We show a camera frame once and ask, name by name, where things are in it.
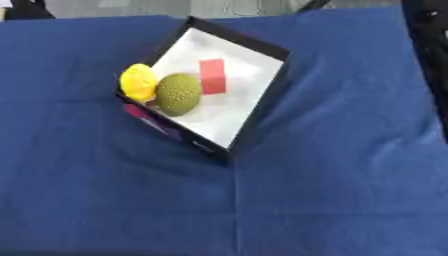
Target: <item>blue fabric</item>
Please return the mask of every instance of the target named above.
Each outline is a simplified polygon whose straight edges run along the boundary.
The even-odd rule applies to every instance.
[[[0,249],[448,254],[448,146],[398,7],[217,21],[292,51],[232,167],[113,95],[181,22],[0,25]]]

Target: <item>green melon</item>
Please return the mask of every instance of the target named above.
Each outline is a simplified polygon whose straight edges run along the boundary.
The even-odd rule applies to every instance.
[[[174,74],[162,79],[156,87],[156,103],[169,116],[182,116],[201,100],[199,80],[188,74]]]

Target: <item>red block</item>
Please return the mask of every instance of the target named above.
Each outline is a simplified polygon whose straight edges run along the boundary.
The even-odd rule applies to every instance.
[[[203,94],[225,93],[226,74],[224,70],[224,60],[202,60],[199,64]]]
[[[148,118],[149,116],[138,107],[132,105],[132,104],[125,104],[124,110],[131,116],[135,118]]]

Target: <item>black background object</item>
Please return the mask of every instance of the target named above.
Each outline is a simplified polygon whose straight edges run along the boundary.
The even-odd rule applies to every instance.
[[[448,2],[404,0],[403,9],[448,142]]]
[[[13,8],[7,8],[6,20],[54,19],[46,9],[45,0],[12,0]]]

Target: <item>yellow fruit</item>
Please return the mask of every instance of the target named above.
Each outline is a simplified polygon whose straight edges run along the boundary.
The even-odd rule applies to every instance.
[[[145,64],[134,64],[121,74],[120,85],[126,96],[137,101],[154,98],[157,77]]]

